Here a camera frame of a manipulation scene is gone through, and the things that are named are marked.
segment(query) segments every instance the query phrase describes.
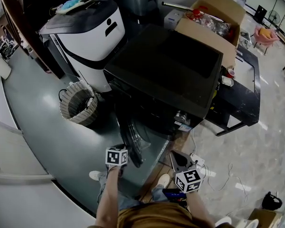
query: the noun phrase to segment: pink chair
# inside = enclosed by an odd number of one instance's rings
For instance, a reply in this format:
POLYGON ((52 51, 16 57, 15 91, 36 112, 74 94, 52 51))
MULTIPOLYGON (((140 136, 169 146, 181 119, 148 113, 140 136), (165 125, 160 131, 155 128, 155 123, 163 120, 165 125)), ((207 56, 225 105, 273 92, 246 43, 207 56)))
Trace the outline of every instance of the pink chair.
POLYGON ((266 50, 265 50, 265 53, 264 55, 266 54, 267 52, 267 49, 270 45, 273 45, 273 43, 276 41, 276 40, 279 40, 279 37, 276 35, 276 32, 273 30, 273 29, 270 29, 271 30, 271 38, 267 38, 266 36, 264 35, 260 35, 259 32, 260 32, 260 29, 262 28, 262 26, 256 26, 255 28, 255 32, 252 36, 255 37, 256 39, 256 44, 253 48, 256 47, 257 43, 260 43, 264 46, 266 46, 266 50))

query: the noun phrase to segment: marble floor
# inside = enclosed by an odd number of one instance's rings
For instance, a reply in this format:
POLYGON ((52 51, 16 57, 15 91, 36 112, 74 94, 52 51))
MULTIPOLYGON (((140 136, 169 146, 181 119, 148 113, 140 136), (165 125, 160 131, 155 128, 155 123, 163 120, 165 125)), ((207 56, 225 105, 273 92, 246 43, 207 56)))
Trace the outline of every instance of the marble floor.
MULTIPOLYGON (((245 16, 241 27, 254 32, 256 22, 245 16)), ((247 218, 253 208, 261 207, 269 191, 283 201, 279 211, 285 210, 285 175, 281 163, 285 143, 285 46, 280 41, 268 48, 253 46, 249 49, 259 60, 261 74, 261 106, 259 123, 216 137, 221 129, 203 121, 194 130, 196 153, 209 168, 200 190, 210 213, 247 218), (229 177, 228 166, 233 165, 229 177)), ((188 138, 183 151, 194 150, 188 138)))

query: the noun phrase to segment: white sneaker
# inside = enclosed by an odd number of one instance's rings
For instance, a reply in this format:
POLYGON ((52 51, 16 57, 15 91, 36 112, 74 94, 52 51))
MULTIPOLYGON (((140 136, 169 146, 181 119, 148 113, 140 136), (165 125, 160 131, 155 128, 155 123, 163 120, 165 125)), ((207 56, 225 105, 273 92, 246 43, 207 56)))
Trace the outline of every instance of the white sneaker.
POLYGON ((169 182, 170 182, 170 176, 168 174, 163 174, 159 178, 157 186, 158 185, 163 185, 163 188, 166 188, 168 186, 169 182))
POLYGON ((95 181, 98 181, 99 180, 99 174, 100 174, 100 171, 91 171, 89 173, 89 177, 95 181))

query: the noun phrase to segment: jeans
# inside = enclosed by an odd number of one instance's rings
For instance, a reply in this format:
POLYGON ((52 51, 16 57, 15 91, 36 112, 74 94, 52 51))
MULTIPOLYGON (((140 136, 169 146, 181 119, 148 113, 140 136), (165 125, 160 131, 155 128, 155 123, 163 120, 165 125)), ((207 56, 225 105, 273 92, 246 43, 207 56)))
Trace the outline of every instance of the jeans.
MULTIPOLYGON (((99 174, 99 183, 100 183, 100 193, 98 195, 98 200, 100 200, 101 195, 105 189, 105 183, 106 183, 106 172, 102 172, 99 174)), ((167 197, 163 194, 162 189, 164 188, 163 185, 157 185, 152 190, 152 198, 154 202, 168 202, 167 197)), ((129 198, 122 194, 121 192, 118 192, 118 209, 119 211, 123 209, 132 208, 137 205, 141 205, 143 202, 140 202, 138 200, 135 200, 133 198, 129 198)))

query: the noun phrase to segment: woven basket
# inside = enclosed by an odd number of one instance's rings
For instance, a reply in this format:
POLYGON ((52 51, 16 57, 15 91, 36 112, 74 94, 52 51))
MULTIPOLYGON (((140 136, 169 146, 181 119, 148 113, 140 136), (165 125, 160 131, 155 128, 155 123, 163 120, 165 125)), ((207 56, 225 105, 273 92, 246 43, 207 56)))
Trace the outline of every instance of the woven basket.
POLYGON ((98 116, 97 96, 90 85, 76 82, 59 91, 59 109, 66 120, 83 126, 90 125, 98 116))

